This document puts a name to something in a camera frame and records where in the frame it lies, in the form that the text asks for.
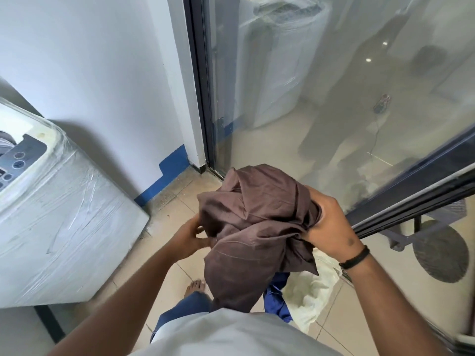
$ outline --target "white shirt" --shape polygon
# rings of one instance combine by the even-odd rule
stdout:
[[[337,356],[323,345],[286,324],[276,315],[246,314],[220,309],[177,318],[164,324],[152,343],[133,356]]]

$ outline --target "bare foot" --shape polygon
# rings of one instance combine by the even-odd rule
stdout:
[[[185,296],[183,296],[183,298],[194,293],[195,291],[205,292],[205,287],[206,287],[205,280],[195,280],[186,288]]]

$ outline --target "blue cloth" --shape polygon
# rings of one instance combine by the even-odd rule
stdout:
[[[264,310],[266,313],[274,314],[281,320],[289,323],[292,321],[287,304],[282,297],[282,289],[287,285],[289,272],[276,272],[274,278],[264,292]]]
[[[153,340],[153,337],[157,333],[158,329],[162,327],[167,322],[175,320],[183,316],[188,316],[192,314],[198,314],[200,312],[210,312],[211,311],[211,300],[207,294],[199,291],[195,291],[181,300],[176,306],[163,314],[158,318],[157,326],[153,330],[150,342]]]

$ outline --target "crumpled brown fabric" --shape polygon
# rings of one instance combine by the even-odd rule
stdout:
[[[222,186],[198,195],[201,223],[217,243],[205,257],[213,310],[249,312],[274,274],[318,275],[302,233],[320,218],[308,189],[269,165],[230,169]]]

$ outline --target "hand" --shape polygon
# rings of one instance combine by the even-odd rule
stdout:
[[[339,263],[357,256],[364,245],[354,233],[338,201],[310,186],[306,187],[310,191],[312,201],[322,209],[322,216],[320,221],[303,236],[304,240]]]
[[[203,228],[200,226],[199,214],[196,214],[185,222],[163,247],[169,250],[170,256],[175,262],[185,259],[199,249],[211,247],[214,241],[212,238],[196,237],[201,232],[203,232]]]

